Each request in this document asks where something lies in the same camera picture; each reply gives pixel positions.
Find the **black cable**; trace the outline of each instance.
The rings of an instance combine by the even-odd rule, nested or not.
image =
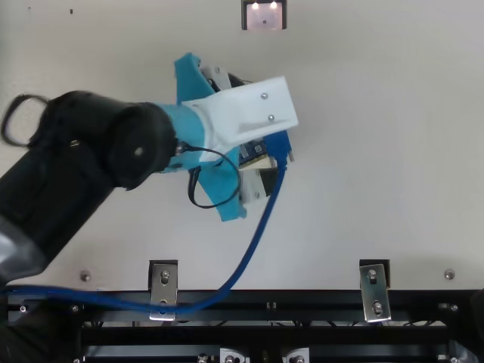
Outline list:
[[[232,195],[227,200],[224,200],[223,202],[220,202],[220,203],[217,203],[217,204],[213,204],[211,206],[201,206],[200,204],[198,204],[195,201],[195,188],[197,186],[198,177],[200,176],[200,172],[202,171],[202,168],[200,166],[198,166],[196,168],[188,170],[188,172],[190,173],[190,179],[188,180],[188,198],[190,199],[190,201],[195,206],[198,206],[199,208],[202,208],[202,209],[216,208],[217,206],[222,206],[222,205],[230,202],[232,199],[234,199],[239,194],[240,188],[242,188],[242,177],[240,176],[240,172],[239,172],[238,167],[226,155],[219,153],[218,151],[215,151],[215,150],[206,149],[205,147],[191,146],[191,145],[187,144],[186,142],[180,142],[178,144],[178,146],[181,147],[182,153],[184,153],[185,151],[190,151],[190,152],[192,152],[192,151],[206,151],[207,153],[217,154],[220,157],[222,157],[225,161],[227,161],[232,166],[232,168],[234,168],[235,172],[237,173],[238,185],[235,188],[234,193],[232,193]]]
[[[8,126],[10,125],[11,117],[14,115],[17,108],[23,102],[30,100],[30,99],[40,101],[45,105],[48,104],[47,98],[45,98],[43,96],[38,96],[38,95],[20,95],[20,96],[17,96],[16,98],[14,98],[14,100],[10,103],[7,110],[5,111],[5,115],[3,116],[2,123],[0,124],[0,137],[2,138],[2,140],[6,144],[9,144],[10,146],[18,146],[18,147],[26,147],[27,146],[27,144],[23,144],[19,141],[14,140],[8,134]]]

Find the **screw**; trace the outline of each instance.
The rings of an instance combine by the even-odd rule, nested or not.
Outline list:
[[[377,272],[375,270],[369,270],[368,271],[368,277],[370,280],[376,280],[377,279]]]
[[[91,280],[91,273],[89,271],[81,271],[80,278],[81,281],[88,282]]]
[[[169,279],[169,271],[168,270],[163,270],[161,272],[161,283],[163,285],[168,284],[168,279]]]
[[[135,156],[137,157],[140,157],[141,155],[143,155],[144,153],[144,150],[142,147],[138,147],[136,150],[135,150]]]
[[[373,303],[373,312],[375,313],[375,315],[380,315],[383,312],[383,307],[379,301],[375,301]]]
[[[454,280],[455,271],[451,268],[448,268],[445,270],[444,275],[447,280]]]

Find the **black metal frame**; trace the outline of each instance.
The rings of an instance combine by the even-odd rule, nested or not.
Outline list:
[[[178,303],[193,303],[211,291],[178,292]],[[364,321],[360,290],[270,290],[233,291],[221,303],[177,321],[300,321],[297,327],[84,327],[74,356],[85,361],[186,361],[196,362],[197,354],[217,355],[220,346],[242,347],[255,363],[267,354],[277,361],[283,348],[310,346],[311,362],[316,361],[436,361],[437,355],[455,356],[451,342],[459,342],[477,356],[484,342],[479,337],[471,298],[475,290],[402,291],[389,290],[394,321],[441,321],[445,326],[389,327],[379,324],[355,327],[314,327],[311,321]],[[146,303],[148,291],[108,293]],[[40,303],[38,297],[10,295],[8,319],[22,316]],[[66,302],[67,306],[75,302]],[[114,311],[97,306],[79,306],[74,312],[83,321],[149,321],[149,313]],[[88,347],[103,347],[103,357],[86,353]],[[146,356],[146,347],[155,355]],[[173,355],[162,348],[185,347],[189,352]],[[124,358],[110,352],[122,350]]]

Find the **silver nut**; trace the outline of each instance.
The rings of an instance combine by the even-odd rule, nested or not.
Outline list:
[[[368,277],[370,280],[376,280],[377,279],[377,272],[375,270],[369,270],[368,271]]]
[[[383,312],[383,307],[379,301],[373,303],[373,312],[375,315],[380,315]]]
[[[454,280],[455,271],[452,268],[448,268],[448,269],[445,270],[444,276],[447,280]]]
[[[168,280],[169,280],[169,271],[168,270],[163,270],[161,272],[161,283],[163,285],[166,285],[166,284],[168,284]]]
[[[140,157],[141,155],[143,155],[144,153],[144,150],[142,147],[138,147],[136,150],[135,150],[135,156],[136,157]]]
[[[91,280],[91,272],[89,272],[87,270],[81,271],[79,277],[80,277],[81,281],[89,282]]]

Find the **wire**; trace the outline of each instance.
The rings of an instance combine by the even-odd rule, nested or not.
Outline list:
[[[181,147],[181,153],[180,154],[184,153],[185,151],[190,151],[190,152],[206,151],[208,153],[219,155],[225,161],[227,161],[232,166],[232,168],[234,168],[235,172],[237,173],[237,187],[235,188],[234,193],[232,193],[232,195],[228,199],[224,200],[223,202],[213,204],[211,206],[201,206],[200,204],[198,204],[195,201],[195,188],[197,186],[198,177],[200,176],[200,172],[202,171],[202,168],[200,166],[198,166],[196,168],[188,170],[188,172],[190,173],[190,179],[188,181],[188,198],[190,199],[190,201],[195,206],[198,206],[199,208],[202,208],[202,209],[216,208],[217,206],[223,206],[224,204],[230,202],[232,199],[234,199],[239,194],[240,188],[242,187],[242,177],[240,176],[240,172],[239,172],[238,167],[226,155],[219,153],[218,151],[215,151],[215,150],[206,149],[205,147],[191,146],[191,145],[187,144],[186,142],[181,142],[181,143],[178,144],[178,146]]]
[[[274,208],[275,202],[278,198],[279,191],[281,190],[282,181],[284,180],[284,175],[286,173],[287,161],[278,160],[279,172],[278,177],[275,182],[274,190],[265,206],[264,213],[257,225],[256,231],[253,235],[252,240],[245,252],[239,265],[232,273],[231,277],[209,298],[195,302],[194,304],[188,306],[167,306],[167,305],[154,305],[142,302],[128,301],[124,299],[118,299],[116,297],[111,297],[98,292],[88,292],[79,290],[64,289],[61,287],[45,287],[45,286],[20,286],[16,287],[15,290],[12,289],[10,293],[12,294],[25,294],[29,293],[32,295],[48,295],[52,299],[64,299],[64,300],[75,300],[79,303],[92,304],[97,306],[105,306],[112,309],[121,310],[135,310],[139,312],[149,312],[155,311],[160,313],[174,312],[177,314],[188,314],[196,312],[201,309],[205,309],[208,306],[218,303],[223,300],[231,291],[231,288],[237,283],[238,279],[244,273],[247,265],[249,265],[250,259],[257,246],[261,240],[262,234],[264,233],[265,226],[269,220],[272,209]]]
[[[10,125],[11,117],[14,115],[17,108],[23,102],[31,99],[40,101],[46,106],[48,104],[48,98],[43,96],[38,96],[38,95],[20,95],[14,98],[14,100],[10,103],[7,110],[5,111],[5,115],[3,116],[2,123],[0,124],[0,137],[6,144],[9,144],[10,146],[18,146],[18,147],[26,147],[28,145],[28,143],[23,143],[12,138],[8,132],[8,127]]]

